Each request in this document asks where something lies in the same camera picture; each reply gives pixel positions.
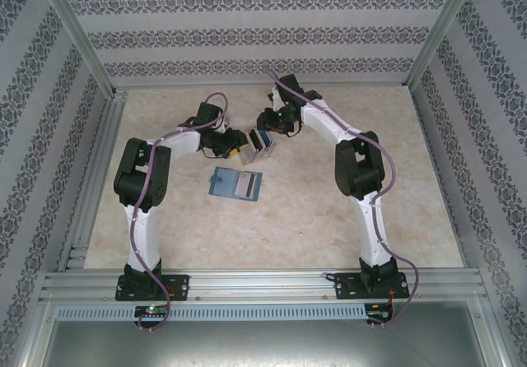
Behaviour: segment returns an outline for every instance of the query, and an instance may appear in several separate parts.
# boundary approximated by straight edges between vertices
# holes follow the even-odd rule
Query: wire
[[[222,158],[223,158],[223,157],[211,157],[211,156],[207,156],[207,155],[205,154],[205,151],[204,151],[203,149],[201,149],[201,152],[203,153],[203,155],[204,155],[205,157],[207,157],[208,159],[211,159],[211,160],[216,160],[216,159],[222,159]]]
[[[221,127],[223,125],[223,122],[225,121],[225,118],[222,118],[222,122],[220,123],[219,126],[217,126],[216,128],[211,128],[212,131],[216,131],[219,129],[219,127]]]
[[[382,237],[380,236],[380,230],[379,230],[379,224],[377,223],[377,206],[376,206],[376,202],[379,198],[381,198],[382,196],[384,196],[387,192],[389,192],[392,187],[394,186],[395,184],[395,180],[397,179],[397,170],[395,168],[395,163],[394,163],[394,159],[392,158],[392,156],[389,155],[388,151],[382,147],[379,143],[375,142],[374,140],[372,140],[371,138],[368,138],[368,137],[365,137],[364,135],[361,135],[359,134],[358,132],[354,132],[352,130],[349,129],[349,126],[346,125],[345,123],[342,123],[336,116],[334,116],[331,112],[329,111],[326,111],[325,108],[323,108],[322,106],[316,104],[315,102],[313,102],[312,100],[304,97],[302,94],[300,93],[297,93],[296,91],[294,91],[292,88],[286,86],[285,84],[283,84],[279,79],[278,79],[278,76],[277,76],[277,73],[273,70],[269,70],[267,71],[267,74],[271,77],[271,79],[274,80],[274,82],[276,84],[278,84],[280,87],[282,87],[284,90],[287,90],[289,91],[291,94],[293,95],[296,95],[298,98],[301,98],[302,100],[304,100],[305,102],[307,102],[308,104],[310,105],[313,105],[313,107],[317,108],[318,110],[326,113],[344,132],[350,134],[351,136],[355,137],[355,138],[359,138],[359,139],[362,139],[364,142],[368,142],[370,143],[371,145],[373,145],[374,147],[376,147],[377,149],[380,150],[380,152],[385,155],[386,159],[388,160],[389,162],[389,167],[391,168],[391,172],[392,172],[392,177],[391,179],[389,180],[389,183],[388,183],[388,186],[386,186],[386,188],[382,189],[380,192],[378,192],[372,199],[371,199],[371,214],[373,216],[373,227],[374,227],[374,230],[375,230],[375,235],[377,236],[377,240],[379,241],[379,243],[381,244],[381,246],[384,248],[384,250],[392,257],[400,260],[401,262],[405,262],[407,263],[412,269],[413,271],[415,272],[415,283],[413,284],[413,288],[412,288],[412,291],[410,292],[410,296],[408,297],[408,299],[406,300],[406,303],[404,303],[403,307],[401,308],[401,310],[399,311],[399,313],[397,315],[395,315],[389,322],[387,322],[387,325],[388,324],[391,324],[393,323],[395,320],[397,320],[401,314],[403,314],[403,312],[408,308],[408,306],[410,305],[410,302],[412,301],[413,297],[415,296],[415,293],[417,291],[417,287],[419,286],[419,271],[417,269],[417,266],[411,262],[410,260],[408,260],[407,258],[403,258],[401,256],[399,256],[398,254],[396,254],[395,252],[393,252],[389,247],[388,245],[384,242],[384,240],[382,239]]]
[[[148,330],[149,332],[153,332],[154,330],[157,330],[158,328],[160,328],[161,326],[163,326],[166,323],[166,320],[169,318],[169,315],[170,315],[170,294],[169,294],[168,290],[166,289],[166,287],[163,285],[163,282],[161,282],[161,280],[156,275],[154,275],[152,270],[148,267],[148,265],[142,259],[140,251],[138,250],[138,247],[137,247],[137,245],[135,243],[135,237],[134,237],[135,223],[136,223],[136,221],[138,219],[139,207],[141,206],[142,201],[144,200],[145,196],[147,195],[148,186],[150,184],[150,178],[152,176],[152,169],[154,168],[154,155],[156,153],[156,148],[157,148],[158,145],[160,145],[167,138],[175,137],[178,134],[181,134],[181,133],[184,133],[184,132],[191,132],[191,131],[199,130],[200,128],[210,127],[213,124],[216,124],[218,122],[218,120],[223,119],[223,117],[225,116],[225,114],[226,114],[226,112],[227,112],[227,110],[229,108],[229,100],[227,99],[227,96],[225,94],[217,91],[216,93],[212,93],[209,97],[207,97],[205,102],[208,102],[212,97],[214,97],[216,95],[221,96],[225,100],[225,108],[224,108],[224,110],[220,113],[220,115],[217,118],[215,118],[213,121],[211,121],[209,123],[202,124],[201,126],[195,126],[195,127],[189,127],[189,128],[179,128],[179,129],[174,130],[172,132],[168,132],[167,134],[165,134],[161,138],[158,138],[157,140],[155,140],[154,143],[152,144],[152,148],[151,148],[151,151],[150,151],[150,158],[148,159],[148,170],[147,170],[147,175],[145,177],[145,182],[144,182],[144,184],[142,186],[141,194],[139,195],[139,199],[136,202],[136,204],[133,206],[132,222],[130,224],[130,244],[132,245],[132,250],[135,253],[136,258],[138,258],[139,263],[142,265],[142,268],[150,276],[150,278],[161,288],[161,290],[163,290],[163,293],[164,293],[165,298],[166,298],[166,313],[165,313],[165,317],[156,326],[154,326],[152,328],[148,328],[148,329],[144,328],[141,325],[142,319],[146,316],[146,315],[141,315],[139,317],[139,320],[138,320],[139,330],[141,330],[141,331],[142,330]]]
[[[302,120],[298,120],[298,131],[295,132],[292,135],[289,135],[289,132],[286,134],[288,138],[296,137],[298,134],[300,134],[300,131],[302,131]]]

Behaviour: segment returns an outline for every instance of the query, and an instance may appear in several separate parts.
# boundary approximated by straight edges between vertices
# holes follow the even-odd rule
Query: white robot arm
[[[205,101],[199,106],[195,117],[180,125],[179,130],[183,132],[171,133],[169,137],[155,141],[132,138],[127,142],[114,180],[114,191],[124,205],[129,230],[133,224],[135,243],[134,248],[130,237],[130,252],[123,280],[129,291],[123,293],[138,295],[140,299],[146,300],[149,295],[159,294],[157,284],[145,272],[145,267],[153,275],[161,277],[156,219],[158,206],[166,195],[170,163],[204,147],[211,149],[218,158],[228,158],[233,151],[247,143],[243,132],[228,127],[228,118],[220,116],[221,112],[221,108]],[[157,141],[161,143],[156,146],[149,184],[134,220],[135,206],[140,200],[147,177],[144,169],[151,159],[152,146]],[[144,266],[139,262],[138,254]]]
[[[350,134],[346,133],[339,127],[334,120],[328,115],[331,113],[334,117],[341,120],[336,113],[334,113],[322,99],[313,100],[318,106],[324,110],[317,109],[310,104],[301,107],[301,121],[308,127],[313,128],[322,138],[331,146],[337,146],[341,141],[351,141],[355,139]],[[350,128],[357,134],[361,133],[356,128]],[[370,267],[375,265],[381,266],[390,260],[390,255],[380,245],[375,229],[373,227],[373,215],[371,213],[371,200],[377,194],[376,191],[364,195],[362,200],[353,196],[349,199],[355,207],[357,219],[359,222],[359,229],[361,231],[361,259]],[[380,207],[380,198],[375,201],[377,222],[379,224],[380,236],[384,243],[388,245],[386,239],[385,223],[382,217],[382,210]]]

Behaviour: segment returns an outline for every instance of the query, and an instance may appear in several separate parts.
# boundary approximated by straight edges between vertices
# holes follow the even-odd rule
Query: aluminum frame
[[[81,22],[78,20],[72,5],[68,0],[49,0],[53,5],[54,10],[60,17],[61,22],[68,31],[73,43],[79,49],[82,59],[90,68],[91,73],[97,80],[99,87],[105,93],[105,96],[110,96],[115,86],[110,79],[110,75],[101,62],[93,45],[91,44],[88,34],[82,28]]]
[[[84,259],[80,258],[81,256],[72,256],[72,253],[75,254],[76,247],[82,249],[90,243],[127,98],[127,91],[116,91],[111,101],[106,104],[90,164],[86,170],[86,181],[82,184],[79,204],[73,215],[73,226],[66,238],[64,252],[58,263],[60,272],[73,267],[78,269],[84,267]]]
[[[450,28],[452,21],[455,20],[455,15],[461,8],[461,5],[463,5],[463,2],[464,0],[446,0],[445,5],[441,9],[441,13],[431,28],[430,34],[428,34],[424,45],[419,51],[403,83],[403,85],[408,86],[410,91],[415,90],[432,56],[435,54],[443,38],[445,38],[446,31]]]
[[[412,270],[401,270],[413,286]],[[358,272],[349,270],[267,270],[267,271],[168,271],[190,275],[189,299],[172,302],[182,304],[238,305],[252,304],[364,304],[385,300],[337,300],[333,282],[325,279],[328,272]],[[16,364],[41,366],[57,318],[63,305],[145,305],[118,302],[114,299],[120,270],[79,270],[48,273],[40,291],[35,316],[31,322],[21,358]],[[421,284],[413,302],[466,302],[473,320],[481,350],[488,366],[510,366],[505,343],[488,299],[487,290],[477,268],[423,268]]]

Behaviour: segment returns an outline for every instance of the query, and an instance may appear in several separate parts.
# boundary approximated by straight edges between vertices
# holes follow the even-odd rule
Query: white arm segment
[[[169,147],[172,152],[170,153],[170,162],[178,160],[189,153],[194,153],[199,148],[200,135],[196,131],[182,132],[176,134],[173,137],[167,138],[162,141],[160,145]],[[159,248],[157,246],[157,212],[159,207],[152,207],[147,213],[141,209],[138,210],[138,218],[136,220],[135,227],[133,229],[133,235],[135,244],[139,249],[141,258],[144,260],[150,270],[153,270],[159,263],[160,255]],[[130,225],[132,223],[133,205],[124,207],[126,217],[128,218],[128,233]],[[130,243],[130,253],[128,254],[128,264],[134,269],[140,272],[144,271],[141,263],[138,261],[137,256],[133,252],[132,244]]]
[[[313,100],[317,105],[324,108],[319,110],[313,105],[305,104],[301,108],[302,122],[311,128],[313,128],[318,134],[320,134],[331,146],[337,145],[342,140],[355,139],[352,135],[348,134],[340,126],[338,126],[328,115],[331,113],[343,124],[347,124],[339,116],[337,116],[326,104],[324,100]],[[349,130],[360,133],[360,130],[348,127]],[[364,196],[362,201],[357,200],[354,197],[350,197],[350,200],[355,206],[357,212],[357,219],[359,221],[359,227],[361,230],[361,258],[370,267],[375,265],[382,265],[389,261],[390,255],[380,244],[377,236],[375,235],[375,229],[373,227],[373,215],[371,213],[371,199],[377,194],[373,192]],[[375,212],[377,214],[377,223],[379,224],[380,237],[383,242],[388,246],[388,240],[386,239],[385,223],[382,217],[382,210],[380,207],[380,198],[375,202]]]

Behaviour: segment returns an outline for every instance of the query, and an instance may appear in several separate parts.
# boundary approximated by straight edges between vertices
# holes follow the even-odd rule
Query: card
[[[259,130],[260,136],[262,138],[263,144],[265,147],[269,147],[271,145],[271,140],[269,139],[269,136],[264,130]]]
[[[256,174],[252,172],[240,172],[234,195],[242,198],[252,198],[255,178]]]
[[[258,134],[256,133],[254,129],[250,130],[249,137],[250,137],[250,140],[253,142],[254,149],[256,149],[256,151],[261,151],[264,148],[262,146],[262,142],[260,142],[260,139],[258,138]]]

